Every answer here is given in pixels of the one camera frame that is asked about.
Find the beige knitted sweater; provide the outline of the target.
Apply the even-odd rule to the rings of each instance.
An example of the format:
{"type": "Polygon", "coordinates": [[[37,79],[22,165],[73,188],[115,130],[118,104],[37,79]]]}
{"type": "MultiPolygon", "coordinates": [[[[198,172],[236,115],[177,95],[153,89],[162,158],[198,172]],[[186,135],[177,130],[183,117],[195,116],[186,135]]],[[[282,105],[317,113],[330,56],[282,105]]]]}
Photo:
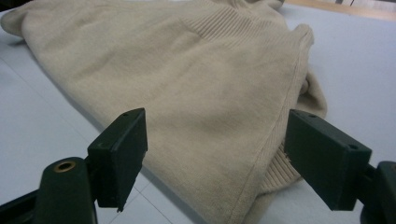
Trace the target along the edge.
{"type": "Polygon", "coordinates": [[[32,0],[2,17],[47,74],[103,125],[146,111],[145,166],[207,224],[258,224],[298,179],[284,152],[293,108],[326,101],[312,29],[282,0],[32,0]]]}

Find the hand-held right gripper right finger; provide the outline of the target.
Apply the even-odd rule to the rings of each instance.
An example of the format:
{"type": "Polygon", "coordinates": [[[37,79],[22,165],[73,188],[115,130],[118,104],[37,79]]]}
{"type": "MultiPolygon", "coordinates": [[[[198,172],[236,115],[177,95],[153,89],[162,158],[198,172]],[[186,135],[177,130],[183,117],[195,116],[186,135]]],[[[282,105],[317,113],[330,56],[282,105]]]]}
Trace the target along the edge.
{"type": "Polygon", "coordinates": [[[330,209],[354,208],[358,176],[368,165],[370,148],[321,117],[292,109],[285,152],[292,167],[330,209]]]}

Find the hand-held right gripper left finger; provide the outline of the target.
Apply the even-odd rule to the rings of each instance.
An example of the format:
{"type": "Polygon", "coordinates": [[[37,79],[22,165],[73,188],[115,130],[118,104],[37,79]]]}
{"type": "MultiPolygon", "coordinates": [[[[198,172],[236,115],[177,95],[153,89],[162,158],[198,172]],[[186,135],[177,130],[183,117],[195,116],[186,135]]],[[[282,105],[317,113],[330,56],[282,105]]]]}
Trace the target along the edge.
{"type": "Polygon", "coordinates": [[[92,197],[100,207],[123,211],[147,151],[144,108],[119,115],[88,146],[92,197]]]}

